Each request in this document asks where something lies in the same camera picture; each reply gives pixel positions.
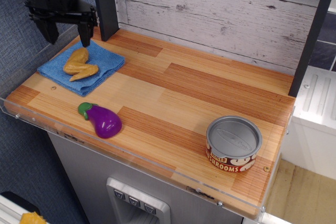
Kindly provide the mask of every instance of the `light wood floor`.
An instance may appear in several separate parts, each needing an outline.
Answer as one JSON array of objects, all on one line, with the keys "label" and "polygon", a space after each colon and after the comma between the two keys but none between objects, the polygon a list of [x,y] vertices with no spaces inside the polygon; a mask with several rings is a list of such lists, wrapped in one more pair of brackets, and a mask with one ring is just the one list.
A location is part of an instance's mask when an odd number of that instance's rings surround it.
[{"label": "light wood floor", "polygon": [[292,224],[335,224],[336,180],[281,160],[266,212]]}]

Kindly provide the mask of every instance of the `dispenser button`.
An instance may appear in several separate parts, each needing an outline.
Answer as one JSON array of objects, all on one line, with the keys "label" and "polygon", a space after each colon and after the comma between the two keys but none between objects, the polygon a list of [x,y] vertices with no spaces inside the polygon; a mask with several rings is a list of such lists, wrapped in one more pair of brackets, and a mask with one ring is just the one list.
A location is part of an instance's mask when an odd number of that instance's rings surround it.
[{"label": "dispenser button", "polygon": [[129,200],[130,200],[131,205],[136,206],[136,207],[140,207],[140,201],[138,201],[137,199],[129,197]]},{"label": "dispenser button", "polygon": [[146,212],[149,212],[150,214],[156,215],[156,210],[154,207],[144,204]]},{"label": "dispenser button", "polygon": [[114,195],[119,199],[125,199],[125,194],[115,189],[114,189]]}]

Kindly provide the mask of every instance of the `purple eggplant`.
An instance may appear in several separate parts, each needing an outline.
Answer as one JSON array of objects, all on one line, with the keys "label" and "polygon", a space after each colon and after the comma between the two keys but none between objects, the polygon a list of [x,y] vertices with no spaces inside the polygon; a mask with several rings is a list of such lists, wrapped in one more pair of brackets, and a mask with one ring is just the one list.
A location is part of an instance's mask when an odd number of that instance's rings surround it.
[{"label": "purple eggplant", "polygon": [[112,111],[97,104],[84,102],[78,106],[78,113],[90,120],[96,134],[101,138],[109,138],[121,130],[121,120]]}]

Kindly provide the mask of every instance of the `silver can lid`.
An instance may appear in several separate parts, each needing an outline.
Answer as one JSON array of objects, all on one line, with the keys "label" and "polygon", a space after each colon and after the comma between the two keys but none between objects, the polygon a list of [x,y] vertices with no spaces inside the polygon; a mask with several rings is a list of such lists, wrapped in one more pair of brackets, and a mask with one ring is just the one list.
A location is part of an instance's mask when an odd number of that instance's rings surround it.
[{"label": "silver can lid", "polygon": [[251,121],[240,116],[223,116],[213,121],[206,138],[211,152],[219,158],[246,158],[258,152],[262,137]]}]

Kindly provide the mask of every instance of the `wooden countertop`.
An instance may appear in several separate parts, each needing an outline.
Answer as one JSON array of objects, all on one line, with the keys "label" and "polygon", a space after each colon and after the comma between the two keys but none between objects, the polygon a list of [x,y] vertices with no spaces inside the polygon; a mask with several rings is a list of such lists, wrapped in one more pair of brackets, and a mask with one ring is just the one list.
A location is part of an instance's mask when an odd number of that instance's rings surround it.
[{"label": "wooden countertop", "polygon": [[[107,42],[95,30],[93,41],[125,56],[94,92],[83,98],[35,73],[7,97],[8,111],[255,218],[271,175],[264,167],[275,165],[295,101],[287,96],[292,77],[124,30]],[[77,112],[82,102],[117,113],[121,132],[99,139]],[[245,172],[222,171],[205,154],[206,129],[224,115],[261,131],[256,163]]]}]

